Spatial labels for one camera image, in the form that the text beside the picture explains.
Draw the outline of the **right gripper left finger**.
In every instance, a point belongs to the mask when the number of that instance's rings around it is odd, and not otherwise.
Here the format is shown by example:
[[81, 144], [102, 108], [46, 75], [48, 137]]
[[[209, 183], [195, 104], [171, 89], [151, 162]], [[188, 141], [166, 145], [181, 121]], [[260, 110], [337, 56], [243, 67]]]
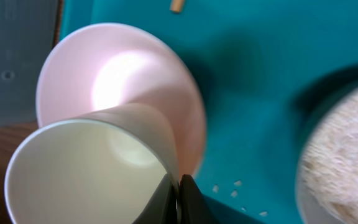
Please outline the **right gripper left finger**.
[[177, 224], [175, 189], [166, 174], [133, 224]]

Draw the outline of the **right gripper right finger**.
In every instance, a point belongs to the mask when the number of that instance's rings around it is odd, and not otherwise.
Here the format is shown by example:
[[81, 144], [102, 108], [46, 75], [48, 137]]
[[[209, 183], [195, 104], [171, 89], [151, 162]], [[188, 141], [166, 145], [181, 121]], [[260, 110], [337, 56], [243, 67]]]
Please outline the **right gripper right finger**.
[[180, 181], [181, 224], [219, 224], [191, 175]]

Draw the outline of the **grey bowl with rice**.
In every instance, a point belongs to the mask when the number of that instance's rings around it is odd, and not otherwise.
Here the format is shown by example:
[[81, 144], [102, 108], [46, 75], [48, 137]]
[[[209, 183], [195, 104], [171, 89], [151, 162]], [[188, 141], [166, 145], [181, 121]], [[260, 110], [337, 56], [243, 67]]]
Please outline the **grey bowl with rice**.
[[303, 223], [358, 223], [358, 84], [318, 111], [296, 172]]

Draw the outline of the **white paper cup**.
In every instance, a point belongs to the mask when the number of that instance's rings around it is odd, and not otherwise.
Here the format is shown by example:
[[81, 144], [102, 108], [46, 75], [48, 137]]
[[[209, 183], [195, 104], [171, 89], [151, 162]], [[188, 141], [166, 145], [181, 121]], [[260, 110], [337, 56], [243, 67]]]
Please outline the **white paper cup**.
[[11, 157], [4, 196], [13, 223], [132, 223], [163, 179], [178, 182], [172, 129], [134, 103], [36, 130]]

